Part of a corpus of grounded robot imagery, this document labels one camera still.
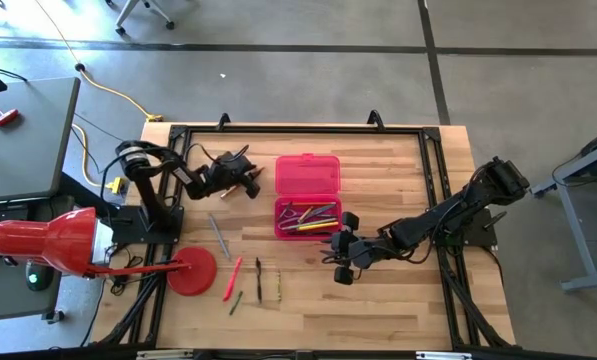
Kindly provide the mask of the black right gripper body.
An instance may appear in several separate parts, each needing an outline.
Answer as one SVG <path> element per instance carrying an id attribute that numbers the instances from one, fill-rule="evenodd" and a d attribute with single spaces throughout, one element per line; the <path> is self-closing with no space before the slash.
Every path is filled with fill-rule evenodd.
<path id="1" fill-rule="evenodd" d="M 357 268 L 370 268 L 374 263 L 382 261 L 386 256 L 382 237 L 356 236 L 352 232 L 342 233 L 343 259 Z"/>

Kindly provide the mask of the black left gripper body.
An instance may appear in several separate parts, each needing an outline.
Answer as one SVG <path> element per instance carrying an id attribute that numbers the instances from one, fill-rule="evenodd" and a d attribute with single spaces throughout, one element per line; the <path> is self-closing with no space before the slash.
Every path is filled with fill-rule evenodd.
<path id="1" fill-rule="evenodd" d="M 227 190 L 235 185 L 241 185 L 241 177 L 246 174 L 238 174 L 234 171 L 233 162 L 240 156 L 231 152 L 225 152 L 210 165 L 203 165 L 197 172 L 203 181 L 202 191 L 204 193 L 216 193 Z"/>

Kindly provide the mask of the yellow pencil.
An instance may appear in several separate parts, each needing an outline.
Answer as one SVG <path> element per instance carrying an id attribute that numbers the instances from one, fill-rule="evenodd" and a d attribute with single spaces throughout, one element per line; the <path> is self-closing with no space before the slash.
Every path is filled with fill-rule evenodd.
<path id="1" fill-rule="evenodd" d="M 323 228 L 337 228 L 339 226 L 339 222 L 327 222 L 327 223 L 318 223 L 318 224 L 311 224 L 311 225 L 304 225 L 296 228 L 296 231 L 310 231 L 316 229 L 323 229 Z"/>

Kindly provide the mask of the grey pink handled scissors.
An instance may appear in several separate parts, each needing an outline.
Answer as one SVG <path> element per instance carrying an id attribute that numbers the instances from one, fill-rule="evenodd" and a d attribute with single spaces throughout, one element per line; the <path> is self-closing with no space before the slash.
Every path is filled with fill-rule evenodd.
<path id="1" fill-rule="evenodd" d="M 337 218 L 337 204 L 335 202 L 325 203 L 287 203 L 280 211 L 277 217 L 277 228 L 282 230 L 282 227 L 299 224 L 298 218 L 313 206 L 312 212 L 303 221 L 303 223 L 321 220 L 325 218 Z"/>

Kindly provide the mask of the pink plastic supply box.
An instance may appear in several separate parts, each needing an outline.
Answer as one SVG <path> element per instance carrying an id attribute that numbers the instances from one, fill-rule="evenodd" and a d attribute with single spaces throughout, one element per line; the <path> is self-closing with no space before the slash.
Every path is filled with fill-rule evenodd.
<path id="1" fill-rule="evenodd" d="M 341 228 L 342 202 L 340 161 L 334 155 L 283 155 L 275 163 L 274 232 L 280 240 L 325 240 Z M 279 230 L 277 217 L 289 202 L 337 204 L 337 228 L 310 231 Z"/>

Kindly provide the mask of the grey pen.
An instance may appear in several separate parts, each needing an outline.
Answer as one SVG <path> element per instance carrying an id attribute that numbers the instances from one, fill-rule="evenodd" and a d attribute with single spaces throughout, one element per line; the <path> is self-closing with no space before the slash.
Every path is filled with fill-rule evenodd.
<path id="1" fill-rule="evenodd" d="M 216 220 L 215 220 L 215 218 L 213 217 L 213 215 L 212 215 L 212 214 L 209 214 L 209 215 L 208 215 L 208 219 L 209 219 L 209 223 L 210 223 L 210 225 L 211 225 L 211 227 L 212 227 L 212 229 L 213 229 L 213 231 L 214 231 L 214 233 L 215 233 L 215 235 L 216 235 L 216 237 L 217 237 L 217 239 L 218 239 L 218 241 L 219 241 L 220 247 L 221 247 L 221 249 L 222 249 L 222 251 L 223 251 L 223 253 L 224 253 L 225 257 L 226 257 L 226 258 L 227 258 L 229 261 L 231 261 L 231 255 L 230 255 L 230 252 L 229 252 L 229 250 L 228 250 L 228 247 L 227 247 L 227 245 L 226 245 L 226 242 L 225 242 L 225 240 L 224 240 L 224 238 L 223 238 L 223 236 L 222 236 L 222 234 L 221 234 L 221 232 L 220 232 L 220 230 L 219 230 L 219 227 L 218 227 L 218 225 L 217 225 L 217 223 L 216 223 Z"/>

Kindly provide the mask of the red pen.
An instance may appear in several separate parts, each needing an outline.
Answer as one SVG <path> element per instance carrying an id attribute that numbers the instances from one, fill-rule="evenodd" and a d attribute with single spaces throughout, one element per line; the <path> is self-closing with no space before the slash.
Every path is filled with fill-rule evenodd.
<path id="1" fill-rule="evenodd" d="M 237 280 L 237 277 L 238 277 L 238 274 L 239 274 L 242 262 L 243 262 L 243 258 L 242 257 L 238 257 L 237 261 L 236 261 L 236 264 L 235 264 L 235 266 L 233 268 L 233 271 L 232 271 L 232 273 L 231 273 L 231 275 L 229 277 L 229 281 L 227 283 L 224 295 L 222 297 L 222 301 L 223 302 L 227 302 L 231 298 L 231 296 L 232 296 L 232 293 L 233 293 L 233 290 L 234 290 L 234 287 L 235 287 L 235 283 L 236 283 L 236 280 Z"/>

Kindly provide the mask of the brown pen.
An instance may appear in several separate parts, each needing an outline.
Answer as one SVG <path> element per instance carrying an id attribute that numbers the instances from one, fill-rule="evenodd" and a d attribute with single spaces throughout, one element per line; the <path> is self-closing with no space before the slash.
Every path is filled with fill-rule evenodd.
<path id="1" fill-rule="evenodd" d="M 263 171 L 263 170 L 264 170 L 264 168 L 263 168 L 263 167 L 261 167 L 261 168 L 256 168 L 256 169 L 254 169 L 254 170 L 252 170 L 252 171 L 250 172 L 250 175 L 252 176 L 252 178 L 253 178 L 253 179 L 256 179 L 256 178 L 257 178 L 257 177 L 258 177 L 258 176 L 259 176 L 259 175 L 262 173 L 262 171 Z M 240 188 L 240 185 L 235 185 L 235 186 L 233 186 L 233 187 L 229 188 L 228 190 L 226 190 L 226 191 L 225 191 L 225 192 L 224 192 L 224 193 L 223 193 L 223 194 L 220 196 L 220 198 L 221 198 L 222 200 L 224 200 L 224 199 L 225 199 L 225 198 L 227 198 L 229 195 L 231 195 L 232 193 L 234 193 L 235 191 L 237 191 L 239 188 Z"/>

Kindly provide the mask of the red desk lamp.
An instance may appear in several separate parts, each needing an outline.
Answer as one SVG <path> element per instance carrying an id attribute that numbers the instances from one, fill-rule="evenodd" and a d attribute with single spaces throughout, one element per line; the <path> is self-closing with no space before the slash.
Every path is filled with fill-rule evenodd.
<path id="1" fill-rule="evenodd" d="M 97 235 L 96 211 L 73 210 L 51 221 L 5 220 L 0 222 L 0 255 L 38 261 L 63 273 L 81 277 L 129 276 L 163 273 L 169 287 L 183 296 L 208 290 L 217 275 L 214 256 L 200 247 L 186 247 L 164 264 L 110 268 L 93 262 Z"/>

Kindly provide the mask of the office chair wheel base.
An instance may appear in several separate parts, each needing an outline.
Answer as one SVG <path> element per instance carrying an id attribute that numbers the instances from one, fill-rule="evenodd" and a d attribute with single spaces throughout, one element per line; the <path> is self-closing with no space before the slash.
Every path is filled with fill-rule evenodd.
<path id="1" fill-rule="evenodd" d="M 164 18 L 166 21 L 165 27 L 167 30 L 173 30 L 175 28 L 175 22 L 164 11 L 157 0 L 126 0 L 115 22 L 115 31 L 118 35 L 123 36 L 126 34 L 123 23 L 139 3 L 142 3 L 147 9 L 154 10 L 162 18 Z"/>

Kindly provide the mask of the grey computer desk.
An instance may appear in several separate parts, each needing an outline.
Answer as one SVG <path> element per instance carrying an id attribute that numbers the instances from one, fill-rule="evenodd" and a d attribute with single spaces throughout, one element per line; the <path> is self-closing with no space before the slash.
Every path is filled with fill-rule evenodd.
<path id="1" fill-rule="evenodd" d="M 0 205 L 26 205 L 26 220 L 48 221 L 73 202 L 57 194 L 69 141 L 80 82 L 56 78 L 9 84 L 0 92 L 0 109 L 17 109 L 19 116 L 0 127 Z M 24 261 L 8 266 L 0 257 L 0 320 L 39 315 L 57 322 L 61 275 L 51 285 L 31 291 Z"/>

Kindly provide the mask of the grey metal table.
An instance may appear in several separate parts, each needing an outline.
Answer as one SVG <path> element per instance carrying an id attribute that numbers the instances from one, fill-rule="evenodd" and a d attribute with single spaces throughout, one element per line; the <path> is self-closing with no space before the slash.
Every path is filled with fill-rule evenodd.
<path id="1" fill-rule="evenodd" d="M 597 288 L 597 137 L 530 189 L 536 198 L 550 191 L 559 196 L 585 270 L 561 287 L 566 292 Z"/>

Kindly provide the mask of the black computer mouse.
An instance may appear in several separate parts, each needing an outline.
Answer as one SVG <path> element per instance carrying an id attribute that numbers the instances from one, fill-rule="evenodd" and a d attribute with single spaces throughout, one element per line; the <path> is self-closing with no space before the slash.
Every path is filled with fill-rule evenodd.
<path id="1" fill-rule="evenodd" d="M 54 278 L 55 270 L 52 267 L 28 262 L 25 266 L 26 285 L 31 291 L 47 289 Z"/>

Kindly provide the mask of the black aluminium table frame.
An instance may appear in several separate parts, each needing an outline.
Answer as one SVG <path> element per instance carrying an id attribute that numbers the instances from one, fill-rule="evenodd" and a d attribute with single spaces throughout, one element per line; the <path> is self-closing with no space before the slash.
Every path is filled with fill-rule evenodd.
<path id="1" fill-rule="evenodd" d="M 340 197 L 360 219 L 363 235 L 397 218 L 416 216 L 445 192 L 457 192 L 475 165 L 467 131 L 441 126 L 439 140 L 426 126 L 299 126 L 231 124 L 221 132 L 192 127 L 190 162 L 247 147 L 264 170 L 255 199 L 237 191 L 224 200 L 185 200 L 180 242 L 209 250 L 218 264 L 212 287 L 199 296 L 167 291 L 156 344 L 160 348 L 245 350 L 447 350 L 458 335 L 467 343 L 484 336 L 441 280 L 437 254 L 422 246 L 414 263 L 382 261 L 352 285 L 334 281 L 323 264 L 324 245 L 280 240 L 272 227 L 275 162 L 282 155 L 334 155 L 341 163 Z M 212 214 L 231 255 L 229 261 L 209 223 Z M 231 298 L 222 301 L 237 258 L 243 262 Z M 262 263 L 262 305 L 255 259 Z M 276 271 L 282 273 L 277 301 Z M 242 299 L 229 310 L 239 291 Z"/>

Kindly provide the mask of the silver frame bracket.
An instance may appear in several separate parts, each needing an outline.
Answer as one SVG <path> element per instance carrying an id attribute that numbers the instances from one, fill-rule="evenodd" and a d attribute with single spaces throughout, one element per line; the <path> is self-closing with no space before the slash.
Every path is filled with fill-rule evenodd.
<path id="1" fill-rule="evenodd" d="M 417 351 L 416 360 L 473 360 L 471 353 Z"/>
<path id="2" fill-rule="evenodd" d="M 193 360 L 193 352 L 185 349 L 138 351 L 135 360 Z"/>

